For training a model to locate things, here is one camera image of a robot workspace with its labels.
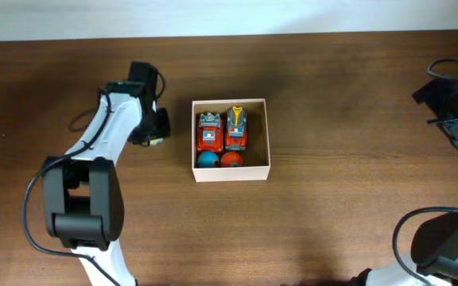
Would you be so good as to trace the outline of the red fire truck grey ladder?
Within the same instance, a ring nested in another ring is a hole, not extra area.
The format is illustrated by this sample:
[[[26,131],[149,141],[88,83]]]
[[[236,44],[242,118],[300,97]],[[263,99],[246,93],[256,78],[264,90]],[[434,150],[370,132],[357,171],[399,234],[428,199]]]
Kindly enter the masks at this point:
[[[201,114],[196,131],[198,152],[223,151],[223,120],[219,114]]]

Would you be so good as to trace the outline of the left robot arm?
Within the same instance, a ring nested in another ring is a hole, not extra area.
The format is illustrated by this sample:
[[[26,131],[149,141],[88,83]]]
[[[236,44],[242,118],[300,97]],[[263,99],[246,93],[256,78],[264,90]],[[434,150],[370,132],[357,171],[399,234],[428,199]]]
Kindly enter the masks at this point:
[[[93,285],[136,285],[119,237],[125,208],[116,165],[126,145],[159,145],[170,135],[165,90],[152,64],[132,62],[123,81],[99,89],[95,115],[82,137],[61,157],[49,157],[43,179],[45,226],[60,240],[63,257],[75,257]]]

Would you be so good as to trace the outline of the blue toy ball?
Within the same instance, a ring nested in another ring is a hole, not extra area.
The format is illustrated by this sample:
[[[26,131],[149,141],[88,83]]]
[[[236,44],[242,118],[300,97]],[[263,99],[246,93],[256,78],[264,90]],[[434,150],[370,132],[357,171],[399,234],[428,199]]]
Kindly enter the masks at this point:
[[[204,151],[196,160],[197,168],[218,168],[219,166],[219,156],[214,152]]]

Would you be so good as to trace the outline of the yellow toy ball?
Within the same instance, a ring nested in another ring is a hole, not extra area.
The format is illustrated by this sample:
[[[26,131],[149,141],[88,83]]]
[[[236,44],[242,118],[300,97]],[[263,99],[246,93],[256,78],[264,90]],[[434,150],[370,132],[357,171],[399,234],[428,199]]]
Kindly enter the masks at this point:
[[[164,140],[163,138],[155,138],[155,139],[149,141],[149,145],[150,146],[159,145],[159,144],[161,144],[163,142],[163,140]]]

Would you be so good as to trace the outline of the pink open box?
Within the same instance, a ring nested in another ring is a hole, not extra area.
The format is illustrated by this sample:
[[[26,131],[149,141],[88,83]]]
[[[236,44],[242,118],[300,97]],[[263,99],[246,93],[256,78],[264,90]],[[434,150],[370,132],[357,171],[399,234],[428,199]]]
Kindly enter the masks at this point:
[[[196,127],[198,116],[203,112],[222,114],[232,106],[248,111],[250,138],[243,151],[243,166],[233,168],[197,168]],[[270,142],[265,99],[222,99],[192,101],[191,115],[192,172],[197,183],[244,180],[267,180],[270,167]]]

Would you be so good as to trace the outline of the red toy ball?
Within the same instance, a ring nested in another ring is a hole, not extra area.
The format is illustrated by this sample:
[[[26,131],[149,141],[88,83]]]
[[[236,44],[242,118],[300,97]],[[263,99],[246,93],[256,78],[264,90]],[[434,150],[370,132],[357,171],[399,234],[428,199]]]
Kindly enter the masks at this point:
[[[237,152],[228,152],[222,155],[220,159],[222,168],[242,167],[243,158]]]

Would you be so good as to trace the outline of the red fire truck yellow crane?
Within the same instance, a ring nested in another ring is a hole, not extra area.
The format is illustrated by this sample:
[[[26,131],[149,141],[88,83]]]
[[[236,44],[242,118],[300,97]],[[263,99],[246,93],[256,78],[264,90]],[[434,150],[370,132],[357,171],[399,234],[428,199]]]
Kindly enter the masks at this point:
[[[247,147],[247,112],[241,106],[233,106],[227,112],[225,149],[244,151]]]

